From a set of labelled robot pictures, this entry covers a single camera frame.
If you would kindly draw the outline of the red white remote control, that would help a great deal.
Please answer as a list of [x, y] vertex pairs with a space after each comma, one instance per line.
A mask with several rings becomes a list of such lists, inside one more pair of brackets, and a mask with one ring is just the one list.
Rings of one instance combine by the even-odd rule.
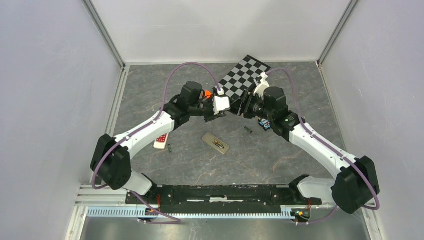
[[163, 134], [159, 136], [153, 143], [153, 147], [158, 150], [164, 150], [168, 144], [169, 134]]

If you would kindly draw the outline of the white beige remote control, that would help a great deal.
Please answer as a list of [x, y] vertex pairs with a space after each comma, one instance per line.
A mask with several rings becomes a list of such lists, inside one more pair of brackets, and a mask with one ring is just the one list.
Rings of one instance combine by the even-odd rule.
[[221, 154], [226, 154], [230, 146], [226, 143], [224, 143], [222, 140], [217, 138], [216, 136], [212, 135], [211, 133], [207, 132], [203, 137], [202, 140], [209, 146], [211, 146], [213, 149], [217, 150]]

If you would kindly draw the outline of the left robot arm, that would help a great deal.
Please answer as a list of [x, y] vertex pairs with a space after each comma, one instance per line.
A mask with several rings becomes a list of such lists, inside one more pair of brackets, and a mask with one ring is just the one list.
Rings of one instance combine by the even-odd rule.
[[191, 117], [204, 117], [206, 122], [224, 116], [230, 99], [224, 90], [208, 94], [202, 85], [189, 81], [150, 119], [116, 136], [104, 134], [97, 142], [90, 169], [112, 190], [137, 193], [145, 204], [157, 198], [154, 183], [144, 174], [132, 170], [131, 160], [142, 149], [165, 134], [187, 123]]

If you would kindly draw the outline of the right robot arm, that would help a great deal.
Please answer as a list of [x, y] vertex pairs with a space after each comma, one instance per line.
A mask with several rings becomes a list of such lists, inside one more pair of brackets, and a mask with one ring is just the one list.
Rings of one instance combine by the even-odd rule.
[[316, 198], [348, 214], [360, 208], [380, 209], [380, 186], [373, 160], [368, 156], [356, 157], [318, 134], [298, 113], [289, 110], [282, 88], [245, 90], [240, 97], [239, 112], [247, 119], [258, 117], [270, 121], [276, 135], [301, 148], [331, 174], [332, 179], [310, 176], [296, 179], [288, 191], [293, 203]]

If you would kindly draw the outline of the single AA battery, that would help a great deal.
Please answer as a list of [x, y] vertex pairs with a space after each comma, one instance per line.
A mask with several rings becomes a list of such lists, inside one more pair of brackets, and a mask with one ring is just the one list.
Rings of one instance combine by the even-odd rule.
[[218, 148], [220, 148], [220, 149], [224, 149], [225, 148], [225, 146], [221, 143], [221, 142], [219, 142], [219, 141], [217, 141], [217, 140], [215, 140], [214, 142], [213, 142], [213, 144], [214, 145], [216, 145]]

